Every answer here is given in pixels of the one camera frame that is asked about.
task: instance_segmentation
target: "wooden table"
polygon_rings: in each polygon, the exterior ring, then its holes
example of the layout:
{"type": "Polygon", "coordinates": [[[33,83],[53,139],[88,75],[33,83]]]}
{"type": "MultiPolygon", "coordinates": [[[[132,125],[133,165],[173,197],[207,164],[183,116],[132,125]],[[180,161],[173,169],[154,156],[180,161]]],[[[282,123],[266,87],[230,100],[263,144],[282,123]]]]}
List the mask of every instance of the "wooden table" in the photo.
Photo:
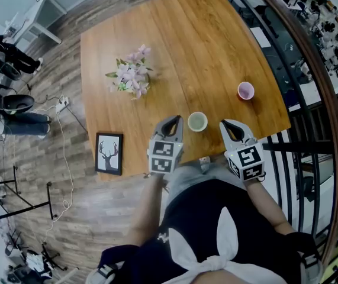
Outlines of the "wooden table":
{"type": "MultiPolygon", "coordinates": [[[[222,119],[244,122],[257,138],[290,127],[270,67],[228,0],[153,0],[113,16],[82,34],[81,69],[93,154],[97,132],[123,133],[123,176],[147,171],[148,140],[171,115],[184,118],[183,162],[225,150],[222,119]],[[131,100],[130,93],[110,93],[105,74],[142,44],[152,48],[147,95],[131,100]],[[237,98],[242,81],[255,87],[251,101],[237,98]],[[187,126],[195,111],[208,117],[201,133],[187,126]]],[[[112,177],[101,173],[103,180],[112,177]]]]}

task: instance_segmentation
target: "picture frame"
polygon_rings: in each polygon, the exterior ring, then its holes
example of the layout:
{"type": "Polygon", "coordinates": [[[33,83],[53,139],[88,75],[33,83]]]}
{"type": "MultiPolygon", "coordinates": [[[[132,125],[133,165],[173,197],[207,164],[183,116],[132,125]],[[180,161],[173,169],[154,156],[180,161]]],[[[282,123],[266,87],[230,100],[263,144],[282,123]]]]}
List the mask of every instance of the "picture frame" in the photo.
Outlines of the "picture frame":
{"type": "Polygon", "coordinates": [[[95,170],[121,176],[123,160],[123,134],[97,133],[95,170]]]}

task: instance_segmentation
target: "cup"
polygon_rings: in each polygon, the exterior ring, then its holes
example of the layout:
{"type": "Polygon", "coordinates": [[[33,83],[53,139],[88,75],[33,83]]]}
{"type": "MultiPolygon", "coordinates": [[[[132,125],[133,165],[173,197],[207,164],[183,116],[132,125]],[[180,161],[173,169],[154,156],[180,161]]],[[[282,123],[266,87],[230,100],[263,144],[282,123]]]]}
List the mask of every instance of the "cup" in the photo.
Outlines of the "cup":
{"type": "Polygon", "coordinates": [[[199,132],[205,130],[208,124],[208,120],[205,114],[202,112],[193,112],[187,120],[190,130],[199,132]]]}
{"type": "Polygon", "coordinates": [[[237,94],[242,100],[250,100],[254,96],[254,87],[249,82],[241,82],[237,88],[237,94]]]}

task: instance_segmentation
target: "wooden handrail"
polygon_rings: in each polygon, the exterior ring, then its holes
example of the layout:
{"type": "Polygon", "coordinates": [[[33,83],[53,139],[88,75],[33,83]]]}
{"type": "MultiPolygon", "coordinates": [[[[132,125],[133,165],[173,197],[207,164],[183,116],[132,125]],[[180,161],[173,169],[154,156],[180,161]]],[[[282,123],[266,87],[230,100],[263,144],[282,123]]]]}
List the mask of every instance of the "wooden handrail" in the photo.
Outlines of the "wooden handrail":
{"type": "Polygon", "coordinates": [[[307,61],[330,121],[335,164],[333,214],[330,232],[322,258],[324,266],[327,266],[338,238],[338,100],[323,61],[298,20],[295,20],[294,15],[280,0],[265,0],[265,2],[281,19],[283,25],[295,40],[299,50],[307,61]]]}

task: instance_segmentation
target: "jeans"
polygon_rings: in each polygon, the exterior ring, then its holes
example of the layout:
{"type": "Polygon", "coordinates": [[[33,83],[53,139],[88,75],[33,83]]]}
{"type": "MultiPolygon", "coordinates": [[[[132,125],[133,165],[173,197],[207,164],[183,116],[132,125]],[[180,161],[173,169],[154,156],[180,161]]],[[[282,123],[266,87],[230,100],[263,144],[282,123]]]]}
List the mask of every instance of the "jeans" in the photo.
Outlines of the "jeans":
{"type": "Polygon", "coordinates": [[[218,179],[246,190],[244,184],[225,166],[211,163],[206,173],[202,173],[199,160],[178,166],[173,173],[164,177],[169,183],[169,205],[181,192],[189,187],[212,179],[218,179]]]}
{"type": "Polygon", "coordinates": [[[7,58],[7,61],[12,62],[16,69],[24,73],[33,73],[40,66],[40,61],[33,60],[19,49],[16,49],[15,53],[7,58]]]}
{"type": "Polygon", "coordinates": [[[3,134],[6,135],[46,135],[49,130],[47,115],[33,112],[8,115],[4,123],[3,134]]]}

